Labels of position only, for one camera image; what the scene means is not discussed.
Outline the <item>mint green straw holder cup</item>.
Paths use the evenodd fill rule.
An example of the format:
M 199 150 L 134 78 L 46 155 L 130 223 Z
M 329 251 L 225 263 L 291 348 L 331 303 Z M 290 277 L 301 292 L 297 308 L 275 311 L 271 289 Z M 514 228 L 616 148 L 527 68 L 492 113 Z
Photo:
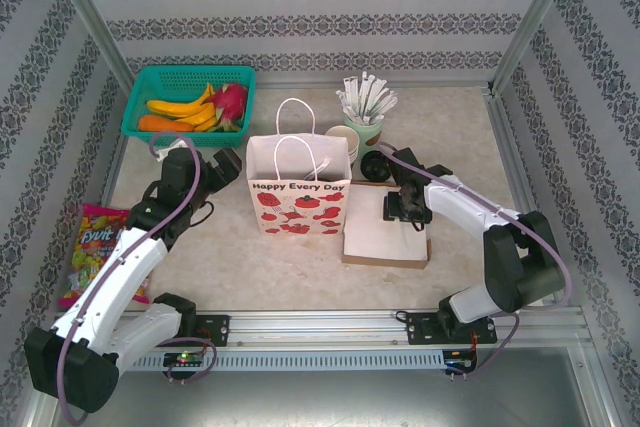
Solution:
M 358 134 L 361 152 L 368 152 L 376 148 L 382 134 L 383 121 L 371 125 L 360 125 L 345 115 L 345 124 Z

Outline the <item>pink dragon fruit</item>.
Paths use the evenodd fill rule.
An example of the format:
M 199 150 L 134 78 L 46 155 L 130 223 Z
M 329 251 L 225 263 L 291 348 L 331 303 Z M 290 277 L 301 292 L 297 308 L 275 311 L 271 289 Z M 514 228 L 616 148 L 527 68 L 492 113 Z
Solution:
M 212 103 L 216 109 L 216 123 L 211 131 L 237 132 L 244 120 L 248 88 L 240 83 L 222 85 L 203 104 Z

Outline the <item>black coffee cup lid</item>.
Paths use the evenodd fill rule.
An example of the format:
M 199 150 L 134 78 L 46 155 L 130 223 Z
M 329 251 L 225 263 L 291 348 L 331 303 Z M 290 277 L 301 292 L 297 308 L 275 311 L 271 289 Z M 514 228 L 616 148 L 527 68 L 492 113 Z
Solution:
M 373 183 L 387 182 L 393 176 L 389 159 L 378 150 L 369 151 L 362 157 L 360 171 L 366 180 Z

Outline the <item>stack of paper cups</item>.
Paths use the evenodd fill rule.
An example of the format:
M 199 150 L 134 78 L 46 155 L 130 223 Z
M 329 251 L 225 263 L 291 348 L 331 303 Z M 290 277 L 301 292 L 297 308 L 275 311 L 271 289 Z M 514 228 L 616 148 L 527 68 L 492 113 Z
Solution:
M 337 125 L 329 128 L 326 136 L 340 137 L 347 140 L 348 154 L 350 164 L 353 165 L 358 158 L 360 138 L 358 133 L 346 125 Z

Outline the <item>aluminium frame bar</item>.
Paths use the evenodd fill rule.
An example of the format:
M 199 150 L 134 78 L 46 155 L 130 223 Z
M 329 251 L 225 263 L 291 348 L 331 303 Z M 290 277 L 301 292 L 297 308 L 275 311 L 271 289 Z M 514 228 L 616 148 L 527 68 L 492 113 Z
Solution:
M 115 144 L 111 156 L 110 163 L 108 165 L 107 175 L 104 179 L 99 204 L 102 206 L 108 206 L 113 197 L 117 178 L 120 172 L 121 164 L 125 155 L 127 147 L 127 136 L 122 133 L 122 121 L 117 124 L 117 137 L 115 138 Z
M 514 205 L 520 212 L 536 210 L 535 195 L 531 189 L 503 103 L 489 87 L 483 88 L 482 91 Z

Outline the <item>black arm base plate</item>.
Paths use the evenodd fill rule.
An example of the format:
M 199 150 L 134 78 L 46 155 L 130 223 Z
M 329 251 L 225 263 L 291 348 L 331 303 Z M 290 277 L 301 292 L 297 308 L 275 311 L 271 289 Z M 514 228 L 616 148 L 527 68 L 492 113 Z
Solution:
M 198 314 L 194 333 L 198 338 L 209 339 L 216 347 L 226 347 L 229 324 L 228 315 Z
M 460 323 L 435 312 L 409 312 L 405 327 L 410 345 L 462 345 L 473 340 L 481 345 L 497 343 L 495 324 L 489 317 Z

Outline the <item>wide aluminium extrusion rail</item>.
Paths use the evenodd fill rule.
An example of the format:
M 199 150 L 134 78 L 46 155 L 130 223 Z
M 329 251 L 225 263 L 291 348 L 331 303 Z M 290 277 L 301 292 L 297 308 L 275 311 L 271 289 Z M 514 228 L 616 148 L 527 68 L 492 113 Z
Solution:
M 407 327 L 391 310 L 234 311 L 225 334 L 229 348 L 329 349 L 409 345 Z M 510 347 L 591 344 L 582 309 L 522 312 Z

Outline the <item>teal plastic basket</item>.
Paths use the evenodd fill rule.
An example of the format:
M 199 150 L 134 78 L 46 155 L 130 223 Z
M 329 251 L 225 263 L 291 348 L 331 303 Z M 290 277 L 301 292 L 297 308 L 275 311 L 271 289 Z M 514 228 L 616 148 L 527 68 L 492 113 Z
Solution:
M 249 66 L 232 65 L 156 65 L 141 70 L 133 85 L 124 111 L 121 132 L 143 142 L 151 139 L 152 132 L 138 129 L 139 118 L 151 111 L 149 100 L 189 102 L 196 100 L 209 83 L 216 89 L 225 83 L 240 83 L 248 88 L 244 118 L 238 132 L 189 134 L 197 147 L 240 147 L 249 130 L 256 90 L 256 71 Z

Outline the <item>aluminium frame post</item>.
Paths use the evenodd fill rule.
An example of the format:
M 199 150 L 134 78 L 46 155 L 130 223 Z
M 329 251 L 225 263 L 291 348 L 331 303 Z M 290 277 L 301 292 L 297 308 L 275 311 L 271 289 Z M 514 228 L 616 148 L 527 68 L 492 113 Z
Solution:
M 504 90 L 552 3 L 553 0 L 532 0 L 489 82 L 489 92 L 493 96 Z
M 93 0 L 71 0 L 88 33 L 104 56 L 120 87 L 130 94 L 134 75 Z

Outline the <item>colourful fruit candy bag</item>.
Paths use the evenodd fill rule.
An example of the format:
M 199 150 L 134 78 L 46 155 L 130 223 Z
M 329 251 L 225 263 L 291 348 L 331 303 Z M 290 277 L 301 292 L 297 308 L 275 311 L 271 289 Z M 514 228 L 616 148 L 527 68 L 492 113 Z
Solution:
M 70 308 L 84 293 L 113 253 L 129 210 L 85 203 L 71 258 L 68 287 L 59 305 Z

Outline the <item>small circuit board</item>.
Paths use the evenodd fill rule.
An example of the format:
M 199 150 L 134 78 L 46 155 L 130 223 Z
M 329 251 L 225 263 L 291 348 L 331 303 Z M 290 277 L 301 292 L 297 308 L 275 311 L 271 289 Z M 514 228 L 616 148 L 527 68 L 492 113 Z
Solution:
M 163 358 L 165 368 L 191 368 L 197 369 L 203 365 L 204 357 L 201 353 L 195 352 L 174 352 L 166 353 Z
M 469 374 L 476 369 L 477 353 L 475 351 L 444 351 L 444 365 L 447 371 L 454 374 Z

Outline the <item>yellow banana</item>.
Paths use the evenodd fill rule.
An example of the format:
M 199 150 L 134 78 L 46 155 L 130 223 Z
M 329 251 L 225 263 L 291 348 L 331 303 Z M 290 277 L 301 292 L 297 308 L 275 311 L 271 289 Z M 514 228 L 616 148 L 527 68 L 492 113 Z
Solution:
M 199 112 L 178 119 L 178 122 L 189 124 L 195 131 L 203 131 L 208 129 L 208 125 L 214 125 L 217 122 L 216 108 L 213 102 L 202 105 Z
M 172 118 L 186 118 L 203 110 L 205 101 L 213 94 L 214 88 L 208 83 L 202 95 L 194 101 L 184 103 L 149 100 L 146 102 L 146 106 L 151 112 L 156 114 L 162 114 Z

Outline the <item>white paper bag red print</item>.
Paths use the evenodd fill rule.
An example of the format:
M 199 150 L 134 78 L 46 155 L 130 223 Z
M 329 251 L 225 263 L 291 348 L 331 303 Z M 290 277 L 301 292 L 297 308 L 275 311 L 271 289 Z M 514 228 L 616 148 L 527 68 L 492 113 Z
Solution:
M 344 229 L 352 171 L 347 140 L 308 133 L 252 136 L 246 177 L 259 230 L 270 235 L 336 236 Z M 305 180 L 325 158 L 329 166 Z

